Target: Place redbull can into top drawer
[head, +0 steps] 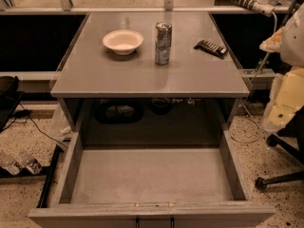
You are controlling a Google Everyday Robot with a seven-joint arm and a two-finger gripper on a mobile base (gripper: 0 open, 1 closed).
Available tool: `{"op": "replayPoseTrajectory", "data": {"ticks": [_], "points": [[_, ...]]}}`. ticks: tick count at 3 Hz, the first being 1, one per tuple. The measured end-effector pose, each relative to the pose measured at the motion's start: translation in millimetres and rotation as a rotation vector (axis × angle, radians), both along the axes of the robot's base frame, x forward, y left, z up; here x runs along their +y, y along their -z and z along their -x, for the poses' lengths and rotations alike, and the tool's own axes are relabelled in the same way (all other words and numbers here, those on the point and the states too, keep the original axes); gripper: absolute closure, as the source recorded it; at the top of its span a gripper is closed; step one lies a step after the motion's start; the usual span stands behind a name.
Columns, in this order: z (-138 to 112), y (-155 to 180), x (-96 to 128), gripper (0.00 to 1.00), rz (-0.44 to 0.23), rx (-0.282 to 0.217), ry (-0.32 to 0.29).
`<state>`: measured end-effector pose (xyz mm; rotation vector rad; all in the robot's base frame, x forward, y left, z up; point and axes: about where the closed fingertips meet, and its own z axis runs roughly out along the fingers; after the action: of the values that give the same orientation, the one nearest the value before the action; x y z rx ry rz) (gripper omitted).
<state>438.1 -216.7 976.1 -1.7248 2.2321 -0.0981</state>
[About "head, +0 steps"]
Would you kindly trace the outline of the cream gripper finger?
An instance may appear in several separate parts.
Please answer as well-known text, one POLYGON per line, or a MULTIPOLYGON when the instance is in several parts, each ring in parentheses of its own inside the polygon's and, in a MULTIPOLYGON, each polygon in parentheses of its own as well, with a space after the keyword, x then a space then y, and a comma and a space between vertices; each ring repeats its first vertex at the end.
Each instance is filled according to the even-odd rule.
POLYGON ((304 106, 304 68, 293 67, 285 75, 277 73, 262 120, 262 128, 276 133, 304 106))
POLYGON ((282 45, 282 36, 284 32, 284 27, 280 28, 278 31, 276 31, 271 37, 263 41, 259 48, 263 51, 274 53, 274 52, 280 52, 281 51, 281 45, 282 45))

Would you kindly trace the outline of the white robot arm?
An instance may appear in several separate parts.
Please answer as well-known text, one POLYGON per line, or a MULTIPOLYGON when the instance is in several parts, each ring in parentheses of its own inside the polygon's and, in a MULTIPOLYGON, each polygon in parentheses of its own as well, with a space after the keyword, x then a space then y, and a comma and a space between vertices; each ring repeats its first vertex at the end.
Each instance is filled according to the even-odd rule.
POLYGON ((276 133, 304 106, 304 5, 259 48, 278 52, 281 61, 292 67, 285 75, 277 73, 273 79, 270 102, 263 115, 262 128, 276 133))

